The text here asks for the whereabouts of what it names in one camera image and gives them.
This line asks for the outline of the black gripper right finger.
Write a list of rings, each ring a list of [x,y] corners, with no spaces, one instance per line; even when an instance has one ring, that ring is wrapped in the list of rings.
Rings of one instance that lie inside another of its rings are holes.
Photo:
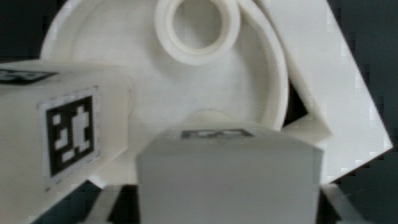
[[[334,183],[322,185],[317,224],[374,224]]]

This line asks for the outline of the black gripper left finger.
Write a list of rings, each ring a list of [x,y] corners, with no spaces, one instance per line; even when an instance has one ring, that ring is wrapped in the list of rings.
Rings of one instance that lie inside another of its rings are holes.
[[[82,224],[141,224],[135,185],[109,185]]]

